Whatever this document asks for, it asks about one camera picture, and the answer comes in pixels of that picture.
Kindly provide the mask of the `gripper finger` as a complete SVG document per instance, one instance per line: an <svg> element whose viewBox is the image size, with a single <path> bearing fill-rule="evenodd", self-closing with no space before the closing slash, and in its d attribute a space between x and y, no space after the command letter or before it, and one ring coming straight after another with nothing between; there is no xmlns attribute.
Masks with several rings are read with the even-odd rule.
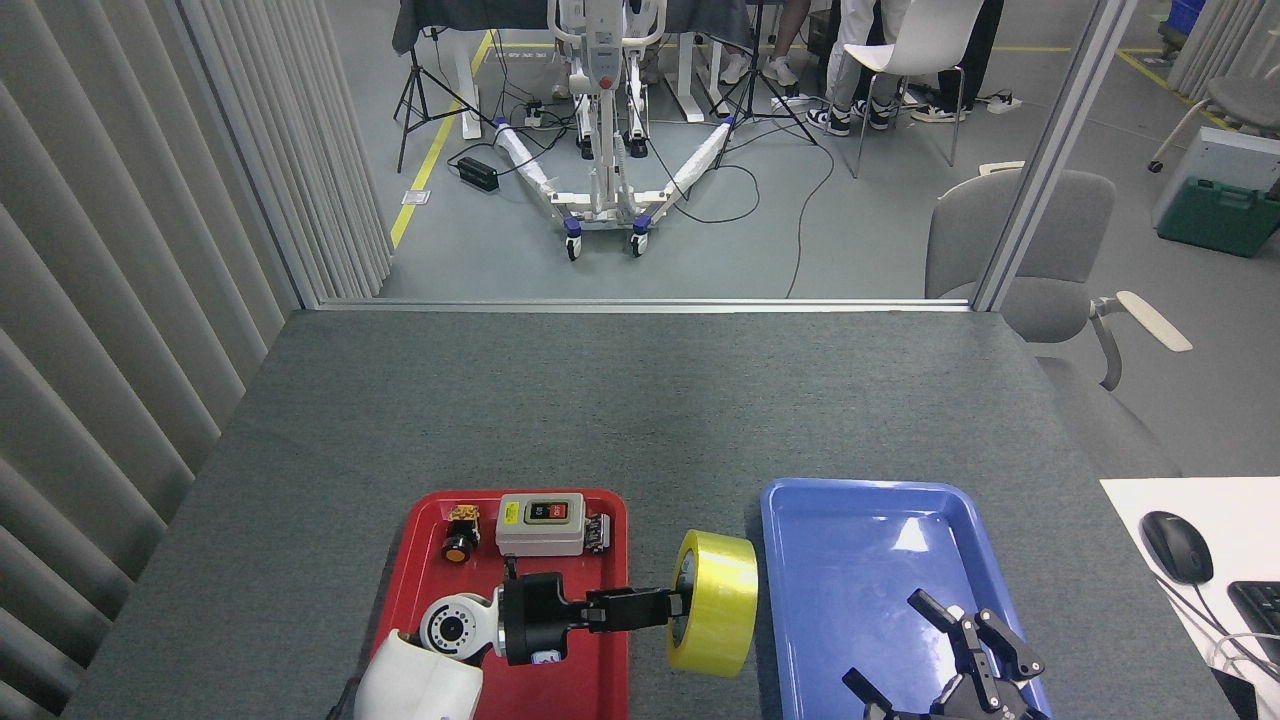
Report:
<svg viewBox="0 0 1280 720"><path fill-rule="evenodd" d="M863 702L863 719L897 719L892 703L856 667L850 667L842 675L842 683Z"/></svg>
<svg viewBox="0 0 1280 720"><path fill-rule="evenodd" d="M908 603L947 635L956 667L923 719L1047 717L1021 693L1044 664L998 615L989 609L945 607L922 588Z"/></svg>

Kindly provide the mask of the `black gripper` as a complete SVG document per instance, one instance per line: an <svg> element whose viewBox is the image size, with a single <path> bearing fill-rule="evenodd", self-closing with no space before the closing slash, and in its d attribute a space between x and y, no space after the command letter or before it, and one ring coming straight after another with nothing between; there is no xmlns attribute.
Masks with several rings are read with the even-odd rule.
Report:
<svg viewBox="0 0 1280 720"><path fill-rule="evenodd" d="M620 587L589 591L586 600L567 600L558 571L507 577L499 601L502 653L507 662L512 666L561 662L570 653L567 634L576 628L613 633L663 626L669 616L689 614L692 591Z"/></svg>

